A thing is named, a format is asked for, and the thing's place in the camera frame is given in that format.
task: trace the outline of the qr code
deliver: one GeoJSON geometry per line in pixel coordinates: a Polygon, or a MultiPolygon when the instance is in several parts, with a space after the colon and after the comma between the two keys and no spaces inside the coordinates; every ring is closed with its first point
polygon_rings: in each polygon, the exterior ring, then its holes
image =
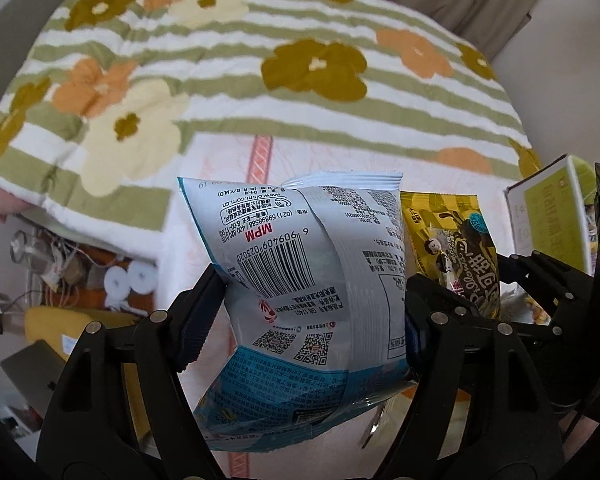
{"type": "Polygon", "coordinates": [[[327,364],[327,354],[329,353],[331,337],[333,337],[333,332],[307,335],[304,338],[302,348],[295,355],[294,359],[310,365],[324,366],[327,364]]]}
{"type": "Polygon", "coordinates": [[[259,348],[264,348],[275,354],[282,354],[296,338],[296,334],[285,334],[279,330],[269,330],[264,335],[256,339],[253,344],[259,348]]]}

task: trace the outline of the barcode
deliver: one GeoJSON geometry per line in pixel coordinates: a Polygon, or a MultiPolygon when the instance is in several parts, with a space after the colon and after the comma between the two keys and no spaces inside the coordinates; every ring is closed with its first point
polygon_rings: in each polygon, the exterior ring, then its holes
{"type": "Polygon", "coordinates": [[[302,240],[288,240],[238,263],[263,298],[299,292],[315,285],[302,240]]]}

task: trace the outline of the yellow cushion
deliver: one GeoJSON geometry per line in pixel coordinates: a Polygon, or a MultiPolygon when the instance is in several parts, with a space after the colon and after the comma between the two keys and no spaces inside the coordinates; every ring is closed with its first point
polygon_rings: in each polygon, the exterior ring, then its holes
{"type": "MultiPolygon", "coordinates": [[[[69,358],[62,348],[62,336],[79,339],[84,327],[91,321],[99,321],[107,328],[128,326],[138,321],[136,316],[123,312],[110,312],[91,308],[58,308],[55,306],[32,306],[24,317],[24,332],[27,342],[44,340],[65,361],[69,358]]],[[[144,410],[138,370],[135,364],[123,367],[126,394],[129,399],[131,417],[138,439],[149,433],[149,419],[144,410]]]]}

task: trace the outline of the box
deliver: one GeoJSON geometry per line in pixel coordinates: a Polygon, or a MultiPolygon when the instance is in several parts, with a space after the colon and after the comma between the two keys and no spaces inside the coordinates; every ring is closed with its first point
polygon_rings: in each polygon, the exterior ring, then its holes
{"type": "Polygon", "coordinates": [[[505,194],[517,254],[541,251],[593,275],[598,252],[593,167],[563,155],[505,194]]]}

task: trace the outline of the white roll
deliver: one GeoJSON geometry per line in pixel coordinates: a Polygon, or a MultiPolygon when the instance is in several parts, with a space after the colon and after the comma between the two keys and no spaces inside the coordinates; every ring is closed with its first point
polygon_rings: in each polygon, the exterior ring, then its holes
{"type": "Polygon", "coordinates": [[[127,273],[131,288],[138,294],[151,294],[158,286],[158,269],[152,264],[133,260],[127,273]]]}
{"type": "Polygon", "coordinates": [[[107,291],[110,300],[126,300],[131,292],[129,276],[126,270],[122,267],[111,267],[104,275],[104,290],[107,291]]]}

